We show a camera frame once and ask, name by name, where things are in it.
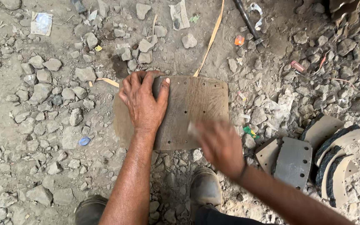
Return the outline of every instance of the paper scrap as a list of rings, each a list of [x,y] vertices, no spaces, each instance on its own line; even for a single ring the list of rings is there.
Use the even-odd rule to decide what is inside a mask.
[[[31,33],[50,36],[52,28],[52,14],[33,12],[31,19]]]

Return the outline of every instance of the metal bracket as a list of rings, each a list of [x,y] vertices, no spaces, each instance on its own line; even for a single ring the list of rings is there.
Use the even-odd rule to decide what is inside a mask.
[[[247,8],[247,11],[248,12],[251,12],[253,10],[256,10],[259,12],[260,14],[260,19],[259,21],[255,24],[255,29],[256,30],[260,30],[260,26],[262,25],[262,19],[263,19],[263,12],[262,12],[262,9],[257,5],[257,3],[251,3],[250,7]]]

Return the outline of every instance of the finger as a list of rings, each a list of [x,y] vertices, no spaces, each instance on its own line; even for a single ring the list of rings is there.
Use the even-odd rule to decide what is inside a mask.
[[[167,77],[166,79],[162,80],[162,83],[160,84],[159,88],[159,95],[157,98],[157,102],[159,105],[166,108],[167,105],[167,99],[169,98],[169,86],[170,86],[170,79]]]

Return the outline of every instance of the black boot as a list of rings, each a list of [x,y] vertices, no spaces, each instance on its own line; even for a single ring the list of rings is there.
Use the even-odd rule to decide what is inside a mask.
[[[210,168],[202,167],[194,171],[190,186],[191,218],[195,220],[197,210],[207,204],[222,204],[222,188],[216,173]]]
[[[84,201],[80,202],[74,212],[75,224],[98,225],[107,201],[108,200],[106,198],[96,195],[88,197]]]

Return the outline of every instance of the dirt ground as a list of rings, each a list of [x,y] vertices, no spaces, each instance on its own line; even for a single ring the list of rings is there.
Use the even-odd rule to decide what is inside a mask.
[[[6,24],[0,28],[0,224],[74,224],[74,210],[80,201],[95,194],[109,197],[126,155],[126,149],[118,146],[112,125],[112,103],[118,88],[101,80],[90,87],[87,81],[79,79],[75,69],[92,67],[96,72],[103,72],[98,73],[98,77],[119,82],[131,71],[127,68],[128,62],[122,61],[123,49],[118,49],[118,44],[128,43],[130,47],[138,44],[146,39],[144,29],[151,36],[157,15],[156,25],[163,26],[168,32],[158,38],[151,63],[140,64],[134,60],[137,70],[159,69],[170,75],[192,76],[203,60],[222,3],[220,0],[186,0],[188,18],[199,16],[199,19],[190,23],[190,28],[175,31],[168,5],[178,1],[105,2],[110,6],[107,17],[95,24],[90,22],[92,26],[84,23],[86,18],[75,12],[69,0],[22,0],[21,7],[15,10],[7,9],[7,5],[0,2],[0,23]],[[234,39],[239,34],[246,38],[250,34],[243,29],[245,23],[233,1],[224,3],[223,20],[199,75],[228,83],[232,123],[238,130],[249,125],[261,136],[257,143],[248,143],[248,138],[243,137],[244,151],[249,157],[258,145],[279,135],[268,124],[269,120],[264,122],[267,115],[274,113],[271,106],[264,107],[263,122],[253,124],[255,118],[249,121],[238,117],[239,113],[254,117],[254,110],[263,107],[256,103],[260,96],[266,102],[276,103],[279,95],[290,91],[293,97],[291,111],[277,125],[286,132],[283,136],[299,138],[301,130],[319,112],[339,118],[346,127],[353,123],[360,126],[360,107],[357,105],[360,104],[360,17],[354,24],[341,23],[344,32],[337,35],[340,29],[331,22],[328,10],[324,11],[318,2],[256,1],[263,10],[264,21],[259,34],[264,42],[257,48],[247,39],[241,51]],[[137,17],[137,3],[151,6],[144,20]],[[249,6],[252,2],[243,0],[243,3]],[[97,0],[83,0],[83,4],[91,12],[99,10]],[[63,25],[53,24],[50,36],[30,34],[32,12],[53,14],[53,23]],[[256,11],[250,14],[254,21],[258,20]],[[116,36],[108,40],[108,36],[116,33],[115,29],[130,34],[130,37]],[[85,34],[89,32],[95,34],[102,51],[95,52],[86,46]],[[197,45],[186,49],[182,37],[188,33],[193,34]],[[299,34],[302,40],[305,39],[302,43],[297,40]],[[318,46],[321,36],[325,36],[326,41]],[[342,54],[340,45],[347,39],[356,46]],[[81,42],[85,44],[84,48],[81,45],[76,49],[75,43]],[[292,60],[312,73],[329,50],[331,53],[318,73],[308,77],[293,73],[291,79],[285,79],[293,70],[289,66]],[[44,61],[58,59],[62,63],[57,71],[51,71],[52,80],[47,82],[54,88],[52,95],[49,96],[50,90],[48,99],[39,102],[42,104],[38,106],[29,103],[32,100],[28,100],[29,97],[36,90],[34,84],[24,81],[29,74],[23,68],[23,64],[35,56],[41,56]],[[232,68],[231,63],[236,59],[241,63]],[[356,89],[332,78],[347,79]],[[86,90],[86,96],[72,94],[72,89],[77,86]],[[73,97],[65,97],[62,89]],[[247,101],[239,98],[238,90],[244,93]],[[52,100],[51,105],[51,99],[57,95],[63,97],[63,101],[56,105]],[[77,116],[78,122],[72,119],[76,108],[80,108],[83,117],[81,120]],[[76,145],[82,136],[91,138],[87,146]],[[303,192],[360,224],[360,140],[344,150],[354,154],[353,161],[359,168],[358,173],[346,179],[349,202],[338,208],[330,207],[310,182]],[[159,207],[157,213],[150,215],[150,224],[169,224],[173,219],[176,224],[191,224],[188,188],[193,171],[198,166],[213,168],[199,153],[199,149],[154,152],[150,200],[158,201]],[[57,163],[58,171],[53,171]],[[223,204],[218,207],[221,212],[265,223],[285,223],[259,199],[221,173],[218,175],[223,189]]]

